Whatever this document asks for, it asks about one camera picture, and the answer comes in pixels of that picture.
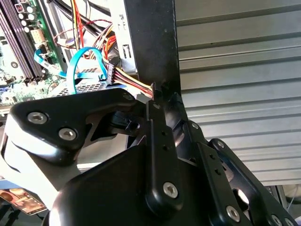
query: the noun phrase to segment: metal plate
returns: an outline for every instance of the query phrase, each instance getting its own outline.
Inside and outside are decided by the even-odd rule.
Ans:
[[[301,3],[175,0],[191,120],[264,185],[301,183]]]

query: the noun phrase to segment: metal bracket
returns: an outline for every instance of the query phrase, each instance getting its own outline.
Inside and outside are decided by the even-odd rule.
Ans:
[[[184,199],[172,130],[154,101],[146,103],[146,120],[146,201],[155,214],[171,217]]]
[[[20,103],[11,109],[6,133],[16,146],[46,161],[70,165],[83,146],[92,144],[87,140],[87,133],[93,133],[105,115],[117,110],[129,111],[135,104],[134,97],[123,89]],[[29,115],[32,112],[42,113],[45,120],[33,123]],[[91,115],[94,114],[97,117],[92,121]],[[37,121],[41,118],[38,114],[33,117]]]
[[[230,181],[231,189],[240,191],[247,198],[248,209],[246,211],[253,225],[297,225],[223,141],[212,139],[209,146],[217,151],[218,159],[221,159],[233,172],[234,177]]]

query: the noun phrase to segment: bolt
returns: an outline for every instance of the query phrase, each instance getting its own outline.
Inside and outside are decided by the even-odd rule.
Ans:
[[[47,122],[47,116],[41,112],[31,112],[28,114],[27,120],[34,124],[44,124]]]
[[[76,138],[76,133],[74,130],[69,128],[62,128],[58,132],[58,135],[63,140],[74,140]]]
[[[218,144],[218,146],[221,147],[221,148],[224,148],[224,147],[225,147],[225,145],[224,145],[221,141],[217,141],[217,144]]]
[[[272,214],[272,219],[274,220],[274,222],[276,223],[277,226],[282,226],[281,221],[279,220],[279,218],[276,215]]]
[[[166,195],[168,195],[169,197],[171,197],[173,199],[178,197],[178,189],[174,186],[174,184],[172,184],[170,182],[165,182],[163,184],[163,191]]]
[[[239,222],[240,221],[239,213],[237,212],[237,210],[233,206],[227,206],[226,207],[226,211],[227,211],[228,216],[232,220],[234,220],[235,222]]]
[[[198,125],[196,124],[196,123],[192,123],[192,126],[193,126],[193,128],[196,128],[196,129],[198,129]]]
[[[160,106],[158,104],[154,104],[154,107],[160,109]]]
[[[288,226],[294,226],[293,223],[288,218],[285,218],[285,222],[287,223]]]
[[[132,100],[133,97],[131,95],[128,95],[128,94],[124,94],[123,97],[127,100]]]

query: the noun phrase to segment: gray metal shutter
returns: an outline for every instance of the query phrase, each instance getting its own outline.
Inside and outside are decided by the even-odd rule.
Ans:
[[[264,185],[301,183],[301,1],[176,0],[182,96]]]

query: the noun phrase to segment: slot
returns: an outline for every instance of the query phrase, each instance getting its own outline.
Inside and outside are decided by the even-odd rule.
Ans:
[[[120,27],[123,28],[123,30],[126,30],[126,22],[124,20],[123,14],[119,15],[120,22],[118,23],[118,29],[120,30]]]
[[[123,49],[123,54],[125,59],[132,58],[130,46],[128,44],[122,45],[122,49]]]

